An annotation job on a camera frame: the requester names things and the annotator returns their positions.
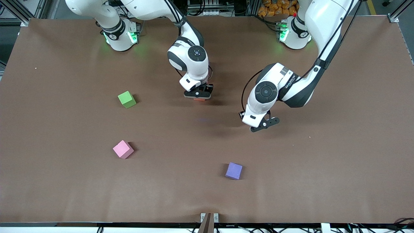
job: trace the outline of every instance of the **green led light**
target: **green led light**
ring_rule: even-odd
[[[138,42],[137,35],[136,35],[135,33],[130,33],[130,32],[128,32],[128,36],[129,36],[129,38],[131,39],[131,42],[132,42],[133,44],[135,44],[135,43],[137,43],[137,42]]]
[[[280,41],[285,41],[287,34],[289,34],[289,28],[286,28],[285,31],[280,34]]]
[[[103,35],[105,36],[106,43],[109,44],[109,41],[108,41],[108,38],[106,37],[106,34],[104,33]]]

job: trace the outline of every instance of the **green cube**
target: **green cube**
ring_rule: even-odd
[[[126,91],[118,96],[118,99],[121,101],[121,104],[126,107],[130,108],[137,104],[134,97],[129,93],[129,91]]]

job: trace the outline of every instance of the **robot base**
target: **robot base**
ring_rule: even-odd
[[[112,40],[108,38],[106,35],[106,42],[109,44],[114,50],[123,52],[130,49],[134,44],[138,43],[139,39],[139,31],[140,28],[137,29],[137,23],[132,22],[128,19],[123,18],[122,21],[126,24],[126,29],[124,33],[122,33],[117,40]]]
[[[193,88],[191,91],[184,91],[184,97],[193,98],[194,100],[208,100],[211,98],[211,92],[213,91],[212,84],[202,84]]]
[[[287,19],[281,21],[281,23],[286,24],[287,27],[284,32],[278,34],[278,39],[291,49],[303,49],[308,42],[311,41],[311,35],[308,33],[307,37],[299,38],[291,29],[292,20],[294,20],[294,18],[295,17],[293,16],[289,16]]]

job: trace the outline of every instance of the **pink cube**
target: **pink cube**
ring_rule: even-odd
[[[128,156],[134,152],[134,150],[131,148],[131,146],[126,143],[124,140],[122,140],[118,145],[116,145],[113,148],[113,151],[118,155],[118,157],[122,159],[126,159]]]

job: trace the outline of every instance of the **metal bracket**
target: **metal bracket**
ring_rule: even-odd
[[[200,214],[200,222],[203,222],[205,216],[206,216],[206,213]],[[219,213],[214,213],[214,222],[215,223],[219,222]]]
[[[276,125],[280,122],[280,119],[277,117],[271,117],[269,119],[265,119],[263,117],[262,121],[260,122],[259,126],[257,128],[255,127],[250,127],[250,131],[252,131],[253,133],[260,131],[262,129],[267,129],[270,126]]]
[[[392,18],[389,13],[387,14],[387,18],[388,18],[388,21],[390,23],[398,23],[399,22],[399,19],[398,18]]]
[[[191,91],[184,91],[184,97],[186,98],[198,98],[198,99],[210,99],[211,92],[213,91],[212,84],[203,84],[193,88]]]
[[[320,231],[322,233],[330,233],[331,232],[331,224],[329,224],[329,223],[321,223],[320,224]]]
[[[214,233],[214,217],[212,213],[205,214],[198,232]]]

